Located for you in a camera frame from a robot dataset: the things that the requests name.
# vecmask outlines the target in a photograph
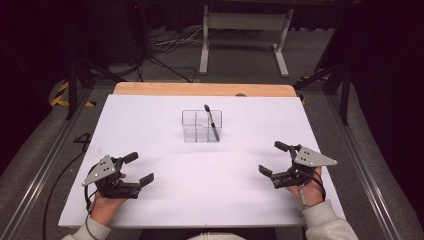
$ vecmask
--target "white table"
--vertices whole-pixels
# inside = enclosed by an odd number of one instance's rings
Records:
[[[185,143],[181,113],[201,110],[204,104],[222,111],[221,141]],[[299,98],[110,95],[59,226],[78,227],[84,222],[81,183],[89,169],[106,154],[123,157],[131,152],[138,152],[139,159],[123,165],[124,181],[138,182],[152,172],[155,180],[138,199],[122,206],[113,227],[304,225],[294,197],[285,189],[274,189],[258,171],[259,165],[274,172],[291,166],[289,154],[275,148],[275,141],[319,151]],[[322,178],[327,198],[344,218],[325,167]]]

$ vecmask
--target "black pen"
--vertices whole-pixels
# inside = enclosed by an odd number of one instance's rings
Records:
[[[212,119],[211,110],[209,109],[209,106],[207,104],[205,104],[205,110],[206,110],[206,112],[209,115],[209,119],[211,121],[211,126],[212,126],[212,130],[213,130],[213,134],[215,134],[216,141],[219,142],[218,131],[216,130],[215,123],[213,122],[213,119]]]

